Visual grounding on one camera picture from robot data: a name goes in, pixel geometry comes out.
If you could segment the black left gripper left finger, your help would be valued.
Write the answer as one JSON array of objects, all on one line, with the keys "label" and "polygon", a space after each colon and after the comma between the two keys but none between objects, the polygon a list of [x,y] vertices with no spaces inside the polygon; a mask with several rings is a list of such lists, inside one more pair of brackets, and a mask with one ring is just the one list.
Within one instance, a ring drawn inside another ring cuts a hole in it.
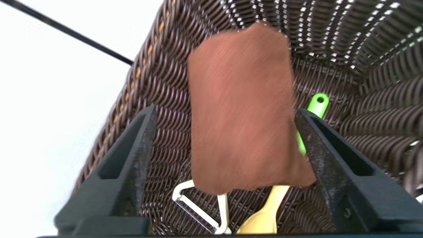
[{"label": "black left gripper left finger", "polygon": [[55,217],[60,236],[147,236],[140,215],[157,129],[153,106],[142,110]]}]

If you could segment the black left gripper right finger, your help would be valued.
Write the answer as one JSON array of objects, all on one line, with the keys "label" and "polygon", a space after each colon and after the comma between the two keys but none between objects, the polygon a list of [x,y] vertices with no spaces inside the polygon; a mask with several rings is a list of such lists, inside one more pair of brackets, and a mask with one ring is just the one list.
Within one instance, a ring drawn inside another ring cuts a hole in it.
[{"label": "black left gripper right finger", "polygon": [[422,205],[379,167],[314,113],[295,124],[338,232],[422,233]]}]

